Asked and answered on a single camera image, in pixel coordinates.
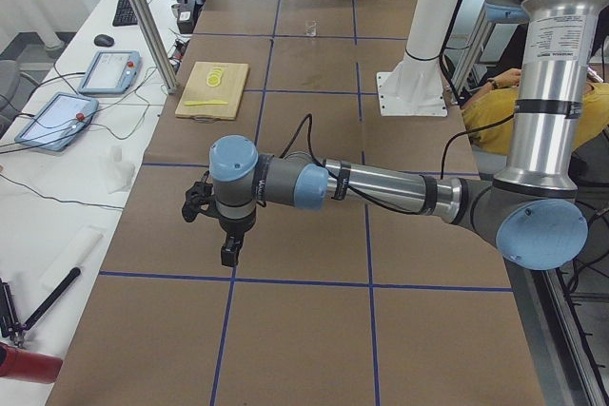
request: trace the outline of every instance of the cutting board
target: cutting board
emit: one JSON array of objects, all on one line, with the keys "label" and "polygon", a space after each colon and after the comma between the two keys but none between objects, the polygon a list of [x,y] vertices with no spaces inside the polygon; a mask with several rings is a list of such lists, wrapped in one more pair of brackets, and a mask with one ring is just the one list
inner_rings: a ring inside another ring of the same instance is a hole
[{"label": "cutting board", "polygon": [[[208,81],[215,83],[209,75],[222,72],[217,86],[211,86]],[[241,96],[246,85],[248,64],[229,62],[197,62],[195,63],[188,82],[175,110],[178,118],[213,118],[233,120],[237,117]]]}]

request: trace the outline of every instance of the computer mouse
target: computer mouse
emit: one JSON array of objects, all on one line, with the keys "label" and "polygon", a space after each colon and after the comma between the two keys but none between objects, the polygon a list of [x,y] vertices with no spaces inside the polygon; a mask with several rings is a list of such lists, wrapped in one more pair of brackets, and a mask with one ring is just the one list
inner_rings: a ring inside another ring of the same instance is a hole
[{"label": "computer mouse", "polygon": [[105,35],[104,33],[100,33],[95,37],[93,43],[98,47],[106,47],[109,48],[114,45],[114,39],[109,35]]}]

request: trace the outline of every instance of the warning label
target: warning label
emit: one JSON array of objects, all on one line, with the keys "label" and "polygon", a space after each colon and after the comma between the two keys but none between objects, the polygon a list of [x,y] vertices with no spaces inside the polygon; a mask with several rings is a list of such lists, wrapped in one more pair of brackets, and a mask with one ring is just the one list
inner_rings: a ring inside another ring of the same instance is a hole
[{"label": "warning label", "polygon": [[570,14],[543,18],[529,25],[523,63],[537,61],[577,61],[587,59],[581,49],[586,16]]}]

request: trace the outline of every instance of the yellow shirt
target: yellow shirt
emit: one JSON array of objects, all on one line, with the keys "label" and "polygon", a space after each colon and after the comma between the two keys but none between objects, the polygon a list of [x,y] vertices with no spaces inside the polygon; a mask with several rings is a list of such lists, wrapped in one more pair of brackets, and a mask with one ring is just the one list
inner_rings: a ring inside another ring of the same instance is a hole
[{"label": "yellow shirt", "polygon": [[[609,84],[590,83],[592,90],[583,96],[583,110],[578,122],[573,149],[599,135],[609,124]],[[471,130],[505,119],[514,112],[518,88],[491,90],[462,112],[465,128]],[[487,152],[507,155],[514,120],[470,135],[472,143]]]}]

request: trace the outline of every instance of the red can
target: red can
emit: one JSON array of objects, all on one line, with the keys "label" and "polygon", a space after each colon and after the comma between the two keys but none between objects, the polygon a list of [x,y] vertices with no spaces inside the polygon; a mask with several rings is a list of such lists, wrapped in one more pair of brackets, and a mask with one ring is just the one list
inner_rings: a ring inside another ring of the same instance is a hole
[{"label": "red can", "polygon": [[51,384],[63,360],[10,347],[0,342],[0,377]]}]

